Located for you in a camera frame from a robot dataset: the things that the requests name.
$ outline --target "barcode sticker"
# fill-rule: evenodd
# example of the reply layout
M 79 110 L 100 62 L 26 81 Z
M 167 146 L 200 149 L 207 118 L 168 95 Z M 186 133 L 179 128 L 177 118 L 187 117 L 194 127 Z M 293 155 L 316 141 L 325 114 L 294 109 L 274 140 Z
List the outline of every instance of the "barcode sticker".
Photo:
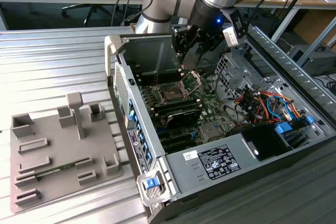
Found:
M 197 151 L 196 151 L 196 150 L 191 151 L 191 152 L 183 153 L 183 156 L 184 156 L 184 159 L 185 159 L 186 161 L 198 157 L 198 155 L 197 155 Z

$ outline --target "office chair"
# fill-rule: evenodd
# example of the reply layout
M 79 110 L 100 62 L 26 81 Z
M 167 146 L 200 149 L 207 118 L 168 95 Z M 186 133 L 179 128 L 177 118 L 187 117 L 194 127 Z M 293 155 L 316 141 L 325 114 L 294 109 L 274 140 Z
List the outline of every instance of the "office chair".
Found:
M 90 20 L 92 13 L 97 13 L 97 10 L 100 10 L 103 13 L 105 13 L 105 14 L 109 15 L 110 17 L 112 17 L 112 12 L 110 12 L 109 10 L 105 9 L 102 6 L 103 5 L 98 5 L 98 4 L 77 4 L 77 5 L 70 5 L 70 6 L 62 8 L 62 16 L 63 17 L 67 17 L 67 11 L 68 10 L 90 7 L 89 13 L 86 16 L 86 19 L 84 20 L 84 26 L 87 26 L 88 25 L 88 21 Z

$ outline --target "floor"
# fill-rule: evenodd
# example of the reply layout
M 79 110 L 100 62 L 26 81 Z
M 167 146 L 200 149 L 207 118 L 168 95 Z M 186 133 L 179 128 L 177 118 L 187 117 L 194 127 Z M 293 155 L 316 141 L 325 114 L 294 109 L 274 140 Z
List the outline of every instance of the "floor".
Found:
M 78 28 L 83 27 L 84 20 L 87 16 L 89 8 L 81 8 L 67 11 L 67 17 L 62 17 L 62 7 L 71 4 L 32 4 L 34 13 L 29 13 L 28 6 L 25 3 L 3 3 L 3 13 L 6 18 L 10 30 L 22 29 L 53 29 L 53 28 Z M 107 5 L 105 8 L 113 12 L 113 6 Z M 139 11 L 138 5 L 132 5 L 128 8 L 127 15 Z M 240 8 L 241 14 L 247 20 L 252 13 L 252 8 Z M 276 16 L 271 14 L 271 9 L 259 9 L 252 21 L 252 24 L 260 27 L 266 33 L 269 32 Z M 119 6 L 116 11 L 115 24 L 119 24 L 123 17 L 123 7 Z M 88 27 L 104 27 L 110 26 L 111 17 L 101 11 L 93 13 L 88 22 Z M 283 40 L 279 40 L 278 44 L 285 50 L 290 49 L 290 45 L 305 44 L 306 42 L 297 36 L 294 32 L 284 33 Z

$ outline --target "circuit board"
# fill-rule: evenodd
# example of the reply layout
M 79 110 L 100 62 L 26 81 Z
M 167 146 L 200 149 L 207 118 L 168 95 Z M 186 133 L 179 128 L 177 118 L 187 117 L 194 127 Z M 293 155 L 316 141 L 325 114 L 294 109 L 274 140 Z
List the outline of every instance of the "circuit board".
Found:
M 168 153 L 223 138 L 235 126 L 206 79 L 197 72 L 197 76 L 190 74 L 190 71 L 183 73 L 184 78 L 180 81 L 140 86 L 157 135 Z M 169 115 L 176 116 L 186 111 L 197 118 L 180 117 L 177 119 L 178 125 L 169 128 L 156 111 L 161 108 L 162 112 L 165 107 L 170 108 Z

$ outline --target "blue latch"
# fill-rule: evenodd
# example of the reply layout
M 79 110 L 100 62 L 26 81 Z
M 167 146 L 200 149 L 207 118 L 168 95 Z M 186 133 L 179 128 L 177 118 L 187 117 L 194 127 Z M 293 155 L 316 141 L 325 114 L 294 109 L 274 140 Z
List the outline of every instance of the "blue latch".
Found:
M 279 123 L 276 129 L 280 134 L 284 134 L 288 131 L 291 131 L 293 128 L 289 125 L 289 123 L 285 122 L 285 123 Z
M 143 133 L 140 133 L 140 143 L 142 144 L 144 140 L 145 140 L 145 137 Z
M 154 177 L 154 178 L 149 178 L 149 179 L 146 179 L 144 182 L 143 182 L 143 185 L 145 186 L 145 189 L 146 190 L 149 190 L 149 189 L 152 189 L 154 187 L 157 187 L 160 185 L 160 182 L 159 182 L 159 179 Z
M 133 120 L 135 117 L 135 111 L 134 110 L 131 110 L 130 114 L 128 115 L 128 119 L 129 120 Z
M 143 144 L 143 148 L 144 148 L 144 151 L 147 151 L 147 150 L 148 150 L 148 145 L 147 145 L 147 143 L 144 143 L 144 144 Z
M 152 160 L 152 155 L 151 155 L 150 152 L 147 153 L 147 159 L 148 159 L 148 161 Z
M 311 115 L 307 116 L 307 117 L 306 117 L 306 120 L 307 120 L 308 123 L 313 123 L 313 122 L 315 122 L 315 119 L 314 119 Z

